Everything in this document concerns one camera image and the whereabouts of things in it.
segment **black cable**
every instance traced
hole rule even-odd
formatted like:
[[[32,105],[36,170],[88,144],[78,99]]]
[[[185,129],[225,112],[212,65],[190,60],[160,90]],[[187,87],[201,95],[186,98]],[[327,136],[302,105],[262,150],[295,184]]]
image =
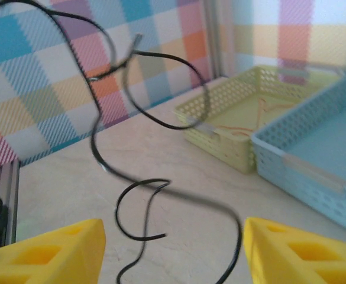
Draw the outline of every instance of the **black cable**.
[[[221,213],[231,217],[235,221],[237,232],[238,232],[238,236],[237,236],[237,243],[236,243],[236,248],[235,248],[235,251],[234,251],[234,255],[233,255],[233,258],[232,258],[229,266],[227,267],[226,271],[223,273],[223,275],[216,282],[216,284],[224,283],[225,280],[227,279],[227,277],[231,274],[232,270],[234,269],[235,264],[236,264],[237,259],[238,259],[238,256],[240,254],[240,250],[241,250],[242,225],[241,225],[241,221],[240,221],[240,218],[238,217],[238,215],[230,207],[228,207],[228,206],[226,206],[224,204],[221,204],[221,203],[219,203],[217,201],[214,201],[214,200],[211,200],[211,199],[208,199],[208,198],[204,198],[204,197],[201,197],[199,195],[192,194],[192,193],[180,191],[178,189],[173,189],[171,187],[170,188],[165,188],[170,183],[170,181],[168,181],[168,180],[165,180],[165,179],[152,179],[152,180],[154,180],[154,182],[165,181],[164,185],[157,186],[157,187],[151,184],[151,183],[154,183],[154,182],[151,182],[151,180],[139,181],[136,177],[132,177],[132,176],[126,174],[125,172],[122,172],[122,171],[120,171],[118,169],[115,169],[115,168],[111,167],[103,159],[103,157],[99,153],[98,148],[96,146],[96,132],[98,130],[98,126],[99,126],[99,123],[100,123],[101,118],[102,118],[102,109],[101,109],[101,106],[99,104],[98,99],[96,98],[95,91],[93,90],[93,87],[91,85],[92,81],[101,80],[104,77],[113,74],[118,69],[124,68],[125,70],[124,70],[124,74],[123,74],[123,85],[124,85],[126,94],[127,94],[128,98],[130,99],[131,103],[141,113],[143,113],[144,115],[146,115],[147,117],[149,117],[153,121],[159,123],[160,125],[165,126],[167,128],[170,128],[170,129],[183,130],[183,129],[188,129],[188,128],[192,128],[192,127],[195,127],[195,126],[199,125],[202,122],[202,120],[204,120],[208,116],[208,113],[209,113],[209,110],[210,110],[210,100],[209,100],[208,89],[206,88],[205,82],[204,82],[201,74],[189,62],[187,62],[187,61],[185,61],[185,60],[183,60],[183,59],[181,59],[179,57],[171,56],[171,55],[168,55],[168,54],[149,53],[149,52],[134,50],[136,48],[137,43],[140,40],[140,37],[136,37],[135,38],[134,44],[133,44],[133,46],[131,48],[129,56],[121,64],[116,66],[115,65],[115,61],[116,61],[115,60],[115,48],[114,48],[113,42],[111,41],[111,38],[107,35],[107,33],[104,31],[104,29],[101,28],[94,21],[92,21],[90,19],[87,19],[85,17],[82,17],[82,16],[73,15],[73,14],[64,13],[64,12],[58,12],[58,11],[54,11],[54,10],[48,9],[48,8],[42,6],[41,4],[39,4],[39,3],[35,2],[35,1],[32,1],[32,0],[2,0],[2,1],[0,1],[0,7],[4,6],[6,4],[10,4],[10,3],[23,3],[23,4],[31,5],[31,6],[34,6],[34,7],[38,8],[39,10],[43,11],[52,20],[52,22],[57,26],[57,28],[60,30],[60,32],[61,32],[61,34],[62,34],[62,36],[63,36],[63,38],[64,38],[64,40],[65,40],[65,42],[66,42],[66,44],[67,44],[67,46],[69,48],[69,50],[70,50],[70,52],[71,52],[71,54],[72,54],[72,56],[74,58],[74,61],[76,63],[77,68],[79,69],[81,75],[85,79],[86,86],[88,87],[90,95],[91,95],[91,97],[92,97],[92,99],[94,101],[94,104],[96,106],[96,109],[98,110],[98,117],[95,120],[95,123],[94,123],[93,128],[92,128],[92,132],[91,132],[91,137],[90,137],[90,147],[91,147],[91,150],[92,150],[92,154],[93,154],[94,158],[97,160],[97,162],[102,166],[102,168],[105,171],[107,171],[108,173],[112,173],[113,175],[118,176],[119,178],[125,179],[125,180],[127,180],[127,181],[132,183],[132,185],[130,187],[128,187],[124,191],[125,193],[120,196],[121,198],[118,200],[118,206],[120,205],[121,199],[132,188],[135,188],[135,187],[137,187],[139,185],[143,185],[145,188],[153,191],[153,194],[152,194],[152,196],[151,196],[151,198],[150,198],[150,200],[148,202],[148,205],[147,205],[147,212],[146,212],[146,215],[145,215],[145,224],[144,224],[144,236],[143,237],[133,237],[133,236],[131,237],[133,239],[138,238],[139,240],[141,240],[143,242],[140,254],[136,258],[136,260],[134,262],[132,262],[131,264],[129,264],[128,266],[126,266],[125,268],[123,268],[120,271],[120,273],[119,273],[119,275],[117,277],[118,283],[120,283],[120,277],[122,276],[122,274],[124,274],[128,269],[133,267],[141,259],[142,255],[143,255],[144,249],[146,247],[146,243],[145,242],[148,240],[148,237],[147,237],[147,221],[148,221],[148,215],[149,215],[149,212],[150,212],[151,202],[152,202],[153,198],[155,197],[155,195],[157,193],[159,193],[159,192],[161,192],[161,194],[166,194],[166,195],[168,195],[170,197],[179,199],[181,201],[185,201],[187,203],[191,203],[193,205],[204,206],[204,207],[207,207],[207,208],[219,211],[219,212],[221,212]],[[93,78],[87,77],[87,75],[85,74],[85,72],[83,70],[82,64],[80,63],[80,61],[78,59],[76,51],[73,48],[73,46],[72,46],[72,44],[70,42],[69,37],[67,36],[67,33],[65,32],[64,28],[59,24],[59,22],[54,18],[54,16],[75,18],[77,20],[82,20],[82,21],[88,22],[88,23],[94,25],[95,27],[97,27],[104,34],[107,42],[109,43],[110,49],[112,49],[111,51],[112,51],[112,59],[113,59],[113,60],[111,60],[111,66],[108,68],[108,70],[106,72],[104,72],[102,74],[99,74],[99,75],[97,75],[97,76],[95,76]],[[190,124],[190,125],[187,125],[187,126],[182,126],[182,127],[177,127],[177,126],[174,126],[174,125],[166,124],[165,122],[158,120],[154,116],[152,116],[152,115],[148,114],[147,112],[145,112],[142,108],[140,108],[140,106],[138,106],[136,104],[136,102],[132,99],[132,96],[131,96],[131,94],[130,94],[130,92],[128,90],[128,84],[127,84],[127,76],[128,76],[128,74],[127,74],[128,73],[127,66],[129,64],[132,56],[135,55],[135,54],[142,55],[142,56],[162,57],[162,58],[168,58],[168,59],[177,60],[177,61],[179,61],[179,62],[189,66],[197,74],[197,76],[198,76],[198,78],[199,78],[199,80],[201,82],[201,85],[204,88],[204,99],[203,99],[204,110],[203,110],[203,114],[199,117],[199,119],[197,119],[193,124]],[[122,228],[121,224],[119,223],[119,218],[117,216],[118,215],[118,206],[117,206],[117,208],[115,210],[115,220],[116,220],[117,225],[119,226],[120,230],[122,230],[122,232],[124,233],[125,230]]]

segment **marble surface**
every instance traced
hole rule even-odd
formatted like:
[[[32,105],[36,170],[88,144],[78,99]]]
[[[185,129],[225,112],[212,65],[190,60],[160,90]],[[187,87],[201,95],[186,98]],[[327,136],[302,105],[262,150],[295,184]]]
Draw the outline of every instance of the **marble surface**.
[[[198,90],[150,112],[177,123],[173,108]],[[346,241],[346,230],[295,200],[256,173],[243,175],[183,138],[138,115],[98,134],[99,150],[110,164],[146,178],[168,178],[175,187],[225,202],[242,220],[269,218]],[[107,245],[99,283],[115,283],[133,261],[140,243],[124,237],[114,222],[119,194],[128,186],[105,173],[91,155],[88,139],[23,167],[18,208],[19,240],[87,218],[102,218]],[[124,226],[141,235],[150,191],[136,189],[123,201]],[[145,257],[123,283],[215,283],[231,260],[237,232],[223,215],[157,195],[149,233],[168,233],[148,242]],[[244,252],[227,283],[252,283]]]

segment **blue basket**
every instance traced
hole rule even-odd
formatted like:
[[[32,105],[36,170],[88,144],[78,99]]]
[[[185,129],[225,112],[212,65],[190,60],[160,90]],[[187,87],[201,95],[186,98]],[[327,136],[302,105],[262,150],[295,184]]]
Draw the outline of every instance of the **blue basket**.
[[[346,77],[252,141],[259,175],[346,227]]]

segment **pale yellow plastic basket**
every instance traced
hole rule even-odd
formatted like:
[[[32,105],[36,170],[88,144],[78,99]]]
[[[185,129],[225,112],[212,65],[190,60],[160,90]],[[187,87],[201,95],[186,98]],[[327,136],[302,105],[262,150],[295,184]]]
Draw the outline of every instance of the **pale yellow plastic basket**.
[[[336,74],[272,66],[256,66],[210,89],[208,119],[185,131],[185,137],[235,169],[256,167],[250,140],[253,132],[339,79]],[[203,111],[203,95],[176,107],[188,125]]]

